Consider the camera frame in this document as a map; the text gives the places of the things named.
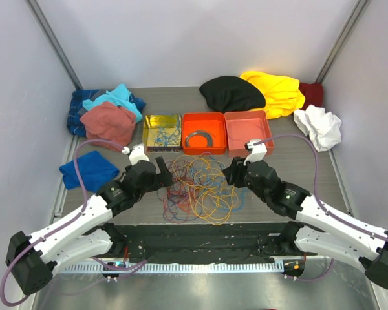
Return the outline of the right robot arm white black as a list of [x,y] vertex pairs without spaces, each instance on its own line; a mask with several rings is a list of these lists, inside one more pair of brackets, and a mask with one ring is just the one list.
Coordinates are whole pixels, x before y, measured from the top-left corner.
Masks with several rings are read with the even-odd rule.
[[281,180],[264,160],[248,163],[236,157],[223,174],[228,185],[250,189],[269,209],[292,219],[295,231],[279,239],[283,253],[328,256],[363,271],[372,283],[388,290],[388,229],[353,218]]

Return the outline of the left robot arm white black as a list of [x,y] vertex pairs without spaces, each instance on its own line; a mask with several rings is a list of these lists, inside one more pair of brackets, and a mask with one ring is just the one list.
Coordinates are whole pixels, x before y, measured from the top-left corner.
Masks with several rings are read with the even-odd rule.
[[163,157],[154,162],[147,156],[132,160],[122,180],[109,181],[62,219],[31,234],[15,233],[8,244],[1,285],[13,276],[23,294],[29,296],[77,261],[103,254],[119,257],[125,238],[110,220],[132,208],[143,195],[171,184]]

